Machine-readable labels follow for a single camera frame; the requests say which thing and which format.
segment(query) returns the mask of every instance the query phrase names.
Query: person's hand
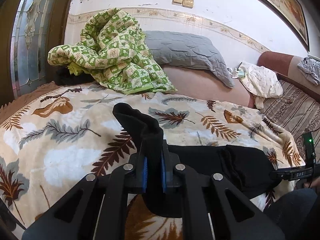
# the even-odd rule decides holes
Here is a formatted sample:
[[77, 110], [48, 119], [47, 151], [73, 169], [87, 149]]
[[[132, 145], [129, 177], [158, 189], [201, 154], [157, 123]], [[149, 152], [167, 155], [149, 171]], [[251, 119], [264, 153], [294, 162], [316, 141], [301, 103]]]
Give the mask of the person's hand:
[[[303, 187], [308, 188], [309, 185], [310, 185], [310, 182], [305, 182], [305, 183], [303, 184]], [[320, 177], [314, 179], [314, 180], [311, 182], [310, 188], [311, 188], [311, 187], [320, 187]]]

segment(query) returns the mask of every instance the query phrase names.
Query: folded black clothing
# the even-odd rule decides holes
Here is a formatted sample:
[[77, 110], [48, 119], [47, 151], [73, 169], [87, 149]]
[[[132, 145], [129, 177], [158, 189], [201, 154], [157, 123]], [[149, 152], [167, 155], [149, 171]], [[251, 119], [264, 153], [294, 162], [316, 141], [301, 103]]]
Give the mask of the folded black clothing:
[[54, 75], [54, 83], [58, 86], [74, 86], [90, 83], [94, 80], [91, 75], [85, 73], [81, 73], [78, 76], [70, 75], [70, 71], [66, 67], [59, 67]]
[[[163, 130], [156, 119], [142, 114], [125, 103], [113, 108], [113, 115], [122, 127], [132, 136], [137, 151], [143, 152], [148, 161], [148, 182], [146, 193], [142, 195], [146, 206], [154, 214], [165, 217], [179, 217], [180, 205], [173, 202], [173, 196], [165, 195], [161, 184], [161, 150]], [[248, 198], [254, 198], [276, 187], [280, 180], [269, 177], [274, 168], [263, 151], [255, 148], [226, 145], [176, 146], [168, 145], [176, 153], [180, 162], [195, 169], [198, 173], [226, 176]], [[165, 207], [176, 207], [169, 211]]]

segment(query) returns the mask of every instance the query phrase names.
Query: green quilt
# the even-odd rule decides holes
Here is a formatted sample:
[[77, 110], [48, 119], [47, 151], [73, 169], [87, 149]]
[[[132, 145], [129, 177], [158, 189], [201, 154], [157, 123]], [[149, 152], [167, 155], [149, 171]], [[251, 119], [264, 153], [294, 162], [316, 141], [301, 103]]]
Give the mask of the green quilt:
[[70, 74], [91, 74], [107, 88], [132, 94], [176, 91], [144, 42], [137, 20], [119, 8], [97, 13], [85, 25], [76, 45], [60, 45], [48, 63], [67, 65]]

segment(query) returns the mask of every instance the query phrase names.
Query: beige blanket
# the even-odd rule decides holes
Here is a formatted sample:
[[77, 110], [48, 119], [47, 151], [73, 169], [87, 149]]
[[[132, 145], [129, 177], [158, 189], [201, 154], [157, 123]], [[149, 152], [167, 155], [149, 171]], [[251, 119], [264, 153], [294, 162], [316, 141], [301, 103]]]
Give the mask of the beige blanket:
[[[275, 168], [304, 165], [292, 135], [256, 109], [161, 92], [123, 95], [94, 83], [61, 87], [0, 125], [0, 194], [23, 225], [29, 227], [86, 174], [111, 173], [136, 151], [112, 115], [119, 102], [156, 118], [168, 144], [255, 147]], [[293, 187], [283, 181], [252, 202], [263, 210]], [[139, 197], [131, 203], [126, 239], [162, 239], [169, 232], [180, 237], [181, 219], [134, 211], [142, 206]]]

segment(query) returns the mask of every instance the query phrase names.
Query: black picture frame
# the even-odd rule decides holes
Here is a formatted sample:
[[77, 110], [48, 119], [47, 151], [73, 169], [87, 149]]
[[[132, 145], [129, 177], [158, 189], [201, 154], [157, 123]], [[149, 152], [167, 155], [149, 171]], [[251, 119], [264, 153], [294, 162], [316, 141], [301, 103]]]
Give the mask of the black picture frame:
[[307, 27], [306, 17], [305, 17], [304, 12], [303, 12], [303, 7], [301, 6], [300, 2], [298, 0], [295, 0], [299, 4], [299, 6], [301, 7], [303, 20], [304, 20], [305, 27], [306, 27], [306, 40], [304, 40], [302, 34], [289, 21], [289, 19], [285, 16], [285, 14], [282, 13], [279, 10], [279, 8], [277, 8], [275, 5], [273, 5], [271, 1], [269, 1], [269, 0], [259, 0], [259, 1], [261, 1], [268, 8], [270, 8], [272, 11], [274, 11], [286, 23], [286, 25], [295, 33], [297, 38], [300, 40], [300, 42], [302, 43], [303, 47], [309, 52], [310, 51], [310, 43], [309, 43], [308, 27]]

